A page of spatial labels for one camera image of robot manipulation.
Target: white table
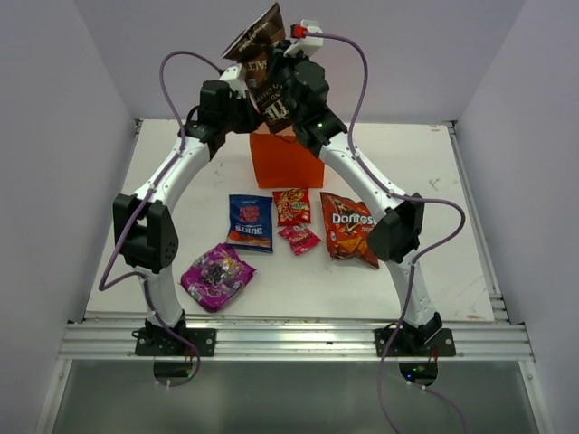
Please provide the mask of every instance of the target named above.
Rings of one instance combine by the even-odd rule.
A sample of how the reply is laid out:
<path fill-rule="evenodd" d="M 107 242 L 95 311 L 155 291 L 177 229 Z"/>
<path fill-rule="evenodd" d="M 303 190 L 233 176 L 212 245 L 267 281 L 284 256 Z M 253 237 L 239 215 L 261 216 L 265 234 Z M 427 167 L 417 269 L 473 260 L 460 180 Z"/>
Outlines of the white table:
<path fill-rule="evenodd" d="M 144 122 L 123 193 L 132 193 L 153 174 L 175 143 L 177 130 L 174 121 Z M 466 209 L 445 126 L 359 124 L 355 138 L 376 166 L 406 192 L 451 199 Z M 356 199 L 354 192 L 328 167 L 322 190 Z M 310 191 L 311 229 L 323 238 L 318 192 Z M 173 263 L 177 282 L 195 258 L 225 240 L 230 193 L 271 195 L 255 183 L 247 136 L 228 136 L 214 160 L 185 190 L 173 213 L 180 240 Z M 427 205 L 422 245 L 430 245 L 450 233 L 457 221 L 457 213 L 452 209 Z M 273 222 L 275 230 L 275 210 Z M 277 234 L 273 242 L 272 255 L 238 250 L 240 257 L 255 267 L 257 273 L 244 292 L 219 315 L 372 319 L 399 315 L 398 297 L 384 264 L 379 270 L 373 270 L 354 259 L 333 261 L 323 242 L 302 257 L 295 257 L 287 242 Z M 125 280 L 104 293 L 97 290 L 98 279 L 112 249 L 111 231 L 87 315 L 146 312 L 136 279 Z M 443 320 L 494 320 L 470 221 L 459 237 L 426 255 L 421 263 L 432 301 Z M 127 270 L 119 257 L 111 278 Z M 178 283 L 176 290 L 187 313 L 205 314 Z"/>

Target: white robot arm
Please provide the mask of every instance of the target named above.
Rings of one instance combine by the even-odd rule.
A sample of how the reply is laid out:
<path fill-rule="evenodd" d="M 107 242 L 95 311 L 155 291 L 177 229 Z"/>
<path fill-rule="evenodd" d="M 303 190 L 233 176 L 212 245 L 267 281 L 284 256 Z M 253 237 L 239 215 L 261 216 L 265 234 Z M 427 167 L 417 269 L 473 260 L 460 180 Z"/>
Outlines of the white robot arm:
<path fill-rule="evenodd" d="M 315 22 L 302 22 L 310 32 L 321 32 Z M 309 60 L 321 46 L 321 39 L 285 41 L 268 52 L 268 79 L 281 85 L 283 102 L 289 111 L 298 141 L 334 169 L 360 196 L 377 222 L 368 236 L 368 245 L 384 260 L 392 275 L 401 304 L 408 294 L 410 261 L 419 246 L 423 205 L 410 203 L 386 193 L 368 177 L 348 146 L 346 127 L 327 107 L 329 86 L 324 70 Z M 178 138 L 171 154 L 134 194 L 120 194 L 113 204 L 115 239 L 119 242 L 131 214 L 147 201 L 138 220 L 122 242 L 120 254 L 148 283 L 150 305 L 148 328 L 161 328 L 156 316 L 177 330 L 184 321 L 175 291 L 171 263 L 178 249 L 171 221 L 179 197 L 194 176 L 211 161 L 228 132 L 249 133 L 257 129 L 261 116 L 255 110 L 244 83 L 241 65 L 227 69 L 219 80 L 206 81 L 201 89 L 197 120 L 185 124 L 185 146 Z M 405 195 L 363 156 L 374 175 L 392 192 Z M 151 184 L 155 184 L 153 193 Z M 404 319 L 404 328 L 424 344 L 441 329 L 441 320 L 429 296 L 420 265 L 414 265 L 413 292 Z"/>

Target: blue chip bag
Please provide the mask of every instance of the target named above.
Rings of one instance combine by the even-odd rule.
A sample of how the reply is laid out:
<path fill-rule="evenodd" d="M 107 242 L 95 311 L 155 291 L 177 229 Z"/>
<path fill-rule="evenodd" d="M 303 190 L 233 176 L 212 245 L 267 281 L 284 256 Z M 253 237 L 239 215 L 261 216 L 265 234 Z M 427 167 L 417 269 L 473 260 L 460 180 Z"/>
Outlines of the blue chip bag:
<path fill-rule="evenodd" d="M 273 253 L 270 197 L 231 194 L 229 220 L 225 244 L 235 249 Z"/>

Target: snack bag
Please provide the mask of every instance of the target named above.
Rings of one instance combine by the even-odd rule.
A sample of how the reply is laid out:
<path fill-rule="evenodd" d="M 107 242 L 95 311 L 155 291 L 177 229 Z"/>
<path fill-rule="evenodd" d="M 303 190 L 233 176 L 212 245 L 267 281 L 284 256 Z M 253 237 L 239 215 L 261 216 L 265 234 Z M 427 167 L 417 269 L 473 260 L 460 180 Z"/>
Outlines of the snack bag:
<path fill-rule="evenodd" d="M 292 188 L 285 192 L 273 192 L 273 200 L 278 209 L 278 226 L 311 223 L 308 189 Z"/>
<path fill-rule="evenodd" d="M 281 19 L 280 5 L 274 3 L 265 14 L 241 33 L 222 55 L 224 59 L 243 64 L 246 70 L 245 82 L 272 134 L 277 134 L 291 125 L 289 112 L 281 102 L 281 86 L 265 82 L 268 64 L 266 49 L 284 39 L 286 32 Z"/>
<path fill-rule="evenodd" d="M 181 276 L 181 285 L 201 307 L 217 312 L 241 293 L 254 272 L 234 249 L 218 244 L 195 260 Z"/>
<path fill-rule="evenodd" d="M 291 250 L 296 256 L 313 249 L 321 241 L 305 224 L 288 226 L 279 231 L 278 234 L 289 241 Z"/>
<path fill-rule="evenodd" d="M 368 249 L 366 236 L 375 222 L 362 202 L 331 193 L 320 193 L 326 245 L 332 259 L 358 258 L 374 268 L 379 268 L 378 258 Z"/>
<path fill-rule="evenodd" d="M 231 194 L 229 220 L 228 246 L 273 252 L 270 197 Z"/>

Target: white wall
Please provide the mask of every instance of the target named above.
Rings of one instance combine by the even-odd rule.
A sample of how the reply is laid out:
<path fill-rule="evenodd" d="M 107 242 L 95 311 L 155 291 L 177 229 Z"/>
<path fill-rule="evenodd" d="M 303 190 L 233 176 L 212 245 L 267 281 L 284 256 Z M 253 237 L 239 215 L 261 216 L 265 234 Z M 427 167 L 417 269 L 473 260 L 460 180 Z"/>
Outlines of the white wall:
<path fill-rule="evenodd" d="M 271 0 L 75 0 L 128 108 L 139 118 L 171 118 L 157 84 L 161 59 L 177 49 L 218 61 L 223 49 Z M 457 119 L 515 21 L 524 0 L 281 1 L 286 26 L 321 22 L 356 40 L 370 63 L 365 121 Z M 315 60 L 327 68 L 330 105 L 354 110 L 362 66 L 357 53 L 327 42 Z M 199 61 L 167 65 L 167 85 L 186 113 L 213 72 Z"/>
<path fill-rule="evenodd" d="M 133 122 L 69 0 L 0 2 L 0 430 L 33 430 L 88 294 Z"/>
<path fill-rule="evenodd" d="M 561 433 L 579 423 L 579 2 L 528 0 L 460 118 L 498 280 Z"/>

